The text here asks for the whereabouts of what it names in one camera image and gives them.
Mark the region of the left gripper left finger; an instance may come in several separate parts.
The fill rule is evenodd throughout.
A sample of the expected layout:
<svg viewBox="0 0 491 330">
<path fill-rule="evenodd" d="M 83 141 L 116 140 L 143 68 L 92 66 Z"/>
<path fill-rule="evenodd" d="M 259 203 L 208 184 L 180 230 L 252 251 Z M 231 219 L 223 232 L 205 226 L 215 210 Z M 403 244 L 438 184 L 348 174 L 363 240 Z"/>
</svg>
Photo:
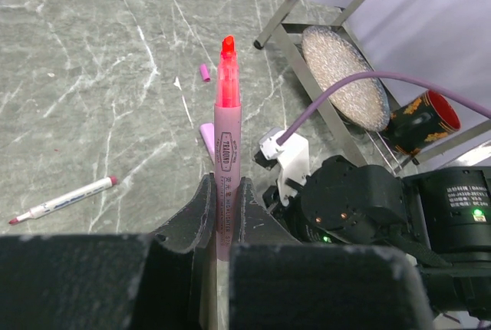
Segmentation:
<svg viewBox="0 0 491 330">
<path fill-rule="evenodd" d="M 213 329 L 216 183 L 150 233 L 1 238 L 3 329 Z"/>
</svg>

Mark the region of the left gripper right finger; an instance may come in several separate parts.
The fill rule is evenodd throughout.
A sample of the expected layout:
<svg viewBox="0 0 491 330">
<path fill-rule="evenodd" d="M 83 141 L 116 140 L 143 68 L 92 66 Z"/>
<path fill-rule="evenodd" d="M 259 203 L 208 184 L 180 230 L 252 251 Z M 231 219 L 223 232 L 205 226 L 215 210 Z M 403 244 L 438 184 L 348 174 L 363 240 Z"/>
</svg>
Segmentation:
<svg viewBox="0 0 491 330">
<path fill-rule="evenodd" d="M 302 244 L 240 183 L 229 263 L 231 329 L 431 329 L 417 270 L 399 250 Z"/>
</svg>

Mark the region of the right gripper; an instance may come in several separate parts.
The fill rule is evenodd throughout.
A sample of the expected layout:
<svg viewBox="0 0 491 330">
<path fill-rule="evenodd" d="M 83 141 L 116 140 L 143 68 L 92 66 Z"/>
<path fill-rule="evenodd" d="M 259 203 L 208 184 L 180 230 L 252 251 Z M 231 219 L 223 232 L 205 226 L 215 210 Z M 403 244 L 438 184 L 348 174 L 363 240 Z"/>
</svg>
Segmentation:
<svg viewBox="0 0 491 330">
<path fill-rule="evenodd" d="M 270 186 L 262 194 L 263 202 L 268 212 L 298 241 L 302 243 L 329 244 L 330 236 L 311 226 L 301 211 L 300 196 L 288 198 L 288 205 L 284 206 L 280 200 L 278 187 Z"/>
</svg>

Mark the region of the white marker pen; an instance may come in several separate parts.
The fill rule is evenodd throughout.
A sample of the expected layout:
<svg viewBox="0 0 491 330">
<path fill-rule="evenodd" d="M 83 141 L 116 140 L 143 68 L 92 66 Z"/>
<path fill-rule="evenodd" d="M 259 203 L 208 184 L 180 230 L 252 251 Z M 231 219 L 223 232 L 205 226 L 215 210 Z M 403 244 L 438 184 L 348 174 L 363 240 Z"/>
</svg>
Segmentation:
<svg viewBox="0 0 491 330">
<path fill-rule="evenodd" d="M 98 181 L 78 188 L 62 196 L 56 197 L 53 200 L 49 200 L 47 202 L 34 206 L 27 212 L 11 219 L 8 224 L 14 226 L 30 219 L 42 218 L 43 216 L 47 216 L 50 213 L 57 212 L 58 210 L 61 210 L 66 206 L 70 206 L 73 203 L 108 190 L 116 184 L 117 178 L 115 176 L 102 178 Z"/>
</svg>

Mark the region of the pink highlighter pen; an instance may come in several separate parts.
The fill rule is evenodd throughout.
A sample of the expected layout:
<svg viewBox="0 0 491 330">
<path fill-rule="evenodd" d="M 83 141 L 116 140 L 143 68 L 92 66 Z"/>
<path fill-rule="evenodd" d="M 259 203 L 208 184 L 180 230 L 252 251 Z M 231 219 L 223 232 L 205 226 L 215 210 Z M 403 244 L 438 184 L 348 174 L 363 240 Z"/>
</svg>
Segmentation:
<svg viewBox="0 0 491 330">
<path fill-rule="evenodd" d="M 215 163 L 214 124 L 201 124 L 199 126 L 199 132 L 208 151 L 210 160 L 212 161 L 212 163 Z"/>
</svg>

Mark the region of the pink thin pen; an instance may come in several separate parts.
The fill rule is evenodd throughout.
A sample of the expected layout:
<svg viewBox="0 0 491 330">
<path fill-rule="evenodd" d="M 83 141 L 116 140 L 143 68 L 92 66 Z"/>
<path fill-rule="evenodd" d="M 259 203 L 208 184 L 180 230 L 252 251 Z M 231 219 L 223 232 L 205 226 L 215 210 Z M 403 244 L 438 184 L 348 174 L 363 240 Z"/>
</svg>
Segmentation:
<svg viewBox="0 0 491 330">
<path fill-rule="evenodd" d="M 217 185 L 216 255 L 227 262 L 241 180 L 242 103 L 235 38 L 222 41 L 214 105 L 215 181 Z"/>
</svg>

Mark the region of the small magenta cap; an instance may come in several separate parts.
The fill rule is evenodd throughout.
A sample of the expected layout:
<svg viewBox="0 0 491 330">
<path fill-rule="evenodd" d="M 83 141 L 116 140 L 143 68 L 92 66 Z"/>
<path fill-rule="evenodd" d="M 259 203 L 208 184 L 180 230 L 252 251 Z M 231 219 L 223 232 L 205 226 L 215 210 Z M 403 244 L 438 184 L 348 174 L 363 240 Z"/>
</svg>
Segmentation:
<svg viewBox="0 0 491 330">
<path fill-rule="evenodd" d="M 211 81 L 209 69 L 208 69 L 206 64 L 201 64 L 199 66 L 199 72 L 200 72 L 201 78 L 204 82 L 210 82 Z"/>
</svg>

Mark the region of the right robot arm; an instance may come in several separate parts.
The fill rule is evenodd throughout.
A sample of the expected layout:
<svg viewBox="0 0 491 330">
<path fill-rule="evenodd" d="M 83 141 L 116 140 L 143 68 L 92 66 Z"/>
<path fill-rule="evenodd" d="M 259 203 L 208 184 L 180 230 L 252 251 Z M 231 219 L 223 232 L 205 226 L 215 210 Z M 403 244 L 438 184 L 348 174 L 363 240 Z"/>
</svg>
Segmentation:
<svg viewBox="0 0 491 330">
<path fill-rule="evenodd" d="M 273 217 L 304 243 L 392 246 L 414 257 L 433 312 L 490 317 L 490 169 L 447 167 L 396 177 L 382 166 L 324 160 L 305 182 L 288 180 Z"/>
</svg>

